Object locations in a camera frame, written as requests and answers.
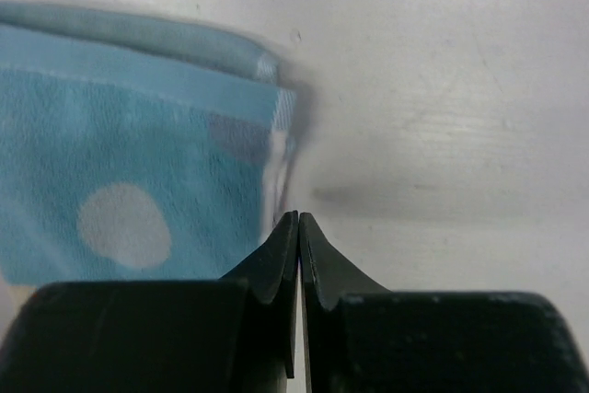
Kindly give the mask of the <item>light blue patterned cloth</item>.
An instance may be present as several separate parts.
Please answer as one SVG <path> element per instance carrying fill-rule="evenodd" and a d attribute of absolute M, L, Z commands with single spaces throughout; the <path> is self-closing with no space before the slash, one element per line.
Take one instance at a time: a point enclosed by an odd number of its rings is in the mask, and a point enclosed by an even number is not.
<path fill-rule="evenodd" d="M 1 272 L 13 286 L 209 279 L 281 213 L 295 93 L 251 40 L 1 5 Z"/>

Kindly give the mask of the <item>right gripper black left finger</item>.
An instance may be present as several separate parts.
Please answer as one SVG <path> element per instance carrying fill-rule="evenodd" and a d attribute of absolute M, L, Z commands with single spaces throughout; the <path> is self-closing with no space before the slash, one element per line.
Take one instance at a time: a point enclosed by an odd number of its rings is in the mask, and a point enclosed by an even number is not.
<path fill-rule="evenodd" d="M 1 345 L 5 392 L 283 392 L 298 215 L 216 280 L 53 283 Z"/>

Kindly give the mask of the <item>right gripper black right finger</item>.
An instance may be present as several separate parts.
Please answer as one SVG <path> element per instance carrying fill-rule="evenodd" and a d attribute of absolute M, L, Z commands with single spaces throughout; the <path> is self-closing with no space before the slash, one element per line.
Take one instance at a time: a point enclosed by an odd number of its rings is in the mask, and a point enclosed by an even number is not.
<path fill-rule="evenodd" d="M 300 216 L 311 392 L 584 392 L 560 312 L 526 292 L 391 291 Z"/>

